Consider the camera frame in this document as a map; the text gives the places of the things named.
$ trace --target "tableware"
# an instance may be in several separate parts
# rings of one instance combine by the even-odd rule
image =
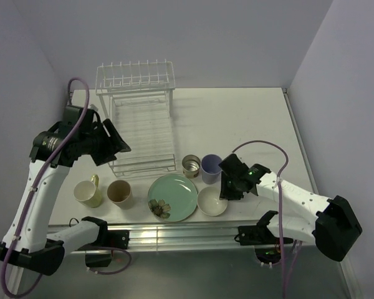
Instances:
[[[219,167],[219,163],[222,161],[216,154],[207,154],[202,158],[201,170],[202,180],[205,184],[211,185],[216,182],[222,169]]]
[[[198,208],[208,216],[222,214],[228,206],[229,201],[220,199],[220,189],[206,187],[198,194]]]
[[[198,192],[193,182],[180,174],[157,179],[148,191],[148,207],[155,217],[168,222],[182,221],[197,206]]]
[[[81,181],[74,188],[77,201],[87,207],[98,207],[102,202],[101,191],[98,189],[98,175],[93,174],[89,181]]]
[[[127,210],[134,205],[132,187],[121,179],[112,182],[107,189],[107,196],[110,201],[121,209]]]
[[[181,165],[183,166],[183,174],[186,178],[192,179],[198,176],[201,160],[197,156],[189,154],[183,158]]]

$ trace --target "plate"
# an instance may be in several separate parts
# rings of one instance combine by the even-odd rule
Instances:
[[[198,192],[193,182],[179,174],[157,179],[148,191],[148,207],[155,217],[177,222],[190,216],[197,207]]]
[[[198,194],[198,207],[208,216],[218,216],[226,209],[229,201],[220,200],[220,190],[216,187],[206,187]]]

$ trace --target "white wall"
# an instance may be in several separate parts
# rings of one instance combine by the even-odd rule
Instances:
[[[0,241],[25,188],[33,138],[58,119],[63,94],[14,3],[0,0]]]
[[[374,298],[374,0],[334,0],[289,95],[320,191],[363,227],[350,258]]]
[[[288,87],[332,0],[14,0],[63,82],[168,59],[178,87]]]

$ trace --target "white wire dish rack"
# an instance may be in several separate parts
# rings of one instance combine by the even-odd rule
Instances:
[[[109,163],[116,177],[141,178],[176,171],[170,121],[175,86],[173,64],[166,60],[97,68],[95,93],[104,114],[132,149],[117,154],[117,160]]]

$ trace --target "flower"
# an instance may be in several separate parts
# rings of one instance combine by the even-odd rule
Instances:
[[[170,217],[170,205],[165,204],[165,201],[163,199],[160,199],[158,202],[156,199],[151,199],[148,202],[148,206],[150,207],[150,210],[154,215],[156,215],[159,218],[167,219]]]

